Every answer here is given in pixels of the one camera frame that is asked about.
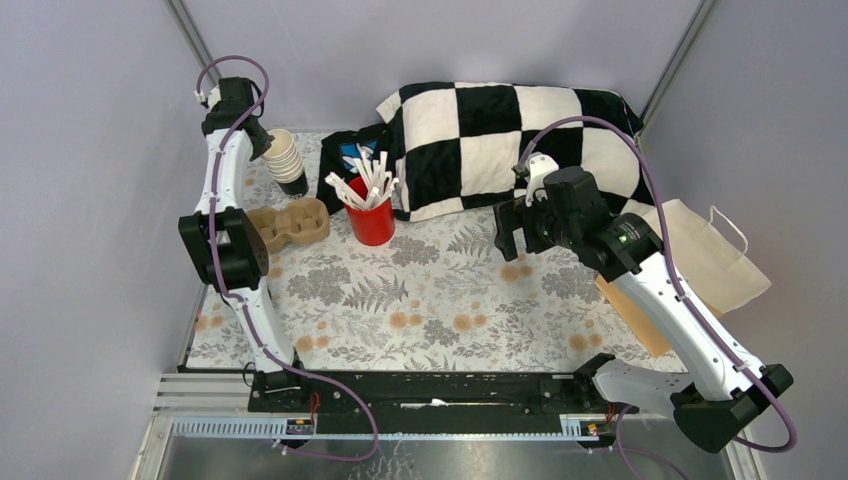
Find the brown pulp cup carrier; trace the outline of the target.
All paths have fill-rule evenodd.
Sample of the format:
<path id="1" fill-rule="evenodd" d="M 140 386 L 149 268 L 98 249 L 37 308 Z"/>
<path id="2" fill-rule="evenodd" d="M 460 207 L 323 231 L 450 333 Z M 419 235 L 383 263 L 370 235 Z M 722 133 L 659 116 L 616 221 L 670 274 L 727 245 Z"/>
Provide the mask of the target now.
<path id="1" fill-rule="evenodd" d="M 263 207 L 247 212 L 269 253 L 289 243 L 309 245 L 326 239 L 330 233 L 329 212 L 317 198 L 301 198 L 283 209 Z"/>

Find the white brown paper bag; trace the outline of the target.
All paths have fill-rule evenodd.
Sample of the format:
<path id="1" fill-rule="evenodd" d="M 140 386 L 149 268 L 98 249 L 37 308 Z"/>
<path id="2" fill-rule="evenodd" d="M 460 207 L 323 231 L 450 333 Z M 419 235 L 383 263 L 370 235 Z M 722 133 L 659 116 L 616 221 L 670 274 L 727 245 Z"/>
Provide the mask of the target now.
<path id="1" fill-rule="evenodd" d="M 716 207 L 707 219 L 681 200 L 663 204 L 677 269 L 715 317 L 746 305 L 771 287 L 747 257 L 747 237 Z M 616 286 L 597 276 L 595 285 L 653 357 L 672 351 L 648 316 Z"/>

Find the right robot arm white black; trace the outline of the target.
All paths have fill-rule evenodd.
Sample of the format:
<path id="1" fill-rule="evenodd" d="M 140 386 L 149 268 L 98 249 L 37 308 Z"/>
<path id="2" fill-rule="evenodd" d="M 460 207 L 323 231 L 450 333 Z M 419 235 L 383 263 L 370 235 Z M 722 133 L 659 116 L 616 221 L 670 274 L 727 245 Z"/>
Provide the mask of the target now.
<path id="1" fill-rule="evenodd" d="M 494 207 L 495 245 L 506 261 L 526 250 L 562 247 L 645 313 L 686 367 L 669 373 L 598 355 L 579 371 L 575 402 L 597 412 L 627 404 L 675 421 L 696 446 L 717 453 L 773 406 L 794 379 L 781 364 L 766 365 L 720 324 L 682 274 L 667 264 L 669 250 L 639 215 L 614 214 L 594 176 L 534 154 L 513 166 L 526 192 Z"/>

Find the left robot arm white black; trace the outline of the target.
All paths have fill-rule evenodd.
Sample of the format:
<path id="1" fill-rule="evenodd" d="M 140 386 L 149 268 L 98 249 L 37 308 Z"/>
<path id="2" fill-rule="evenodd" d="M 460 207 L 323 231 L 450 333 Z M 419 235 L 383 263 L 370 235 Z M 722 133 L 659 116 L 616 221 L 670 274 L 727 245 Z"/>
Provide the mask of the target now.
<path id="1" fill-rule="evenodd" d="M 207 167 L 201 197 L 178 231 L 200 280 L 235 313 L 250 346 L 254 367 L 251 395 L 296 411 L 309 401 L 310 385 L 294 372 L 299 358 L 276 323 L 267 285 L 269 254 L 241 207 L 245 166 L 271 145 L 259 124 L 259 88 L 243 77 L 220 80 L 196 97 L 207 113 L 201 124 Z"/>

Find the stack of paper cups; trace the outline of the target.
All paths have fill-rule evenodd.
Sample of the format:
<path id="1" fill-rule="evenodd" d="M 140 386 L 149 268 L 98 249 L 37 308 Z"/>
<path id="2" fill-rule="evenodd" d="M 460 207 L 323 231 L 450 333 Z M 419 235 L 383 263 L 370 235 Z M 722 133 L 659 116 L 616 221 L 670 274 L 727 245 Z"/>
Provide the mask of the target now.
<path id="1" fill-rule="evenodd" d="M 271 178 L 287 197 L 304 197 L 309 185 L 293 134 L 285 129 L 271 129 L 267 133 L 271 143 L 261 157 Z"/>

